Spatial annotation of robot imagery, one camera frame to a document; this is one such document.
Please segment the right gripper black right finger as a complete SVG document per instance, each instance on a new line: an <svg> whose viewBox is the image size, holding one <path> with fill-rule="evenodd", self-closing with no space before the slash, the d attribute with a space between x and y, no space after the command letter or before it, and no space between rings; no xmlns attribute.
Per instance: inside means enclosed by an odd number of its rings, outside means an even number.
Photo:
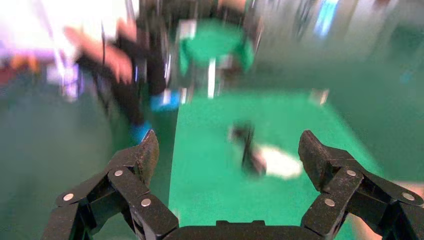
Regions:
<svg viewBox="0 0 424 240"><path fill-rule="evenodd" d="M384 240L423 239L424 200L418 194L367 171L346 150L322 144L310 130L300 136L298 155L319 192L302 227L332 240L351 214Z"/></svg>

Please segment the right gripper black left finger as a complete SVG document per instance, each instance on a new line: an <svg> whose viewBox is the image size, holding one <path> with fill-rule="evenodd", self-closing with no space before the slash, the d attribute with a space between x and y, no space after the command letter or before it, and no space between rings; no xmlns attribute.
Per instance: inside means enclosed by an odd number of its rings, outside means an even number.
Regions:
<svg viewBox="0 0 424 240"><path fill-rule="evenodd" d="M158 159L159 143L150 130L139 145L116 152L102 171L56 198L42 239L91 240L116 215L139 240L165 239L179 221L150 191Z"/></svg>

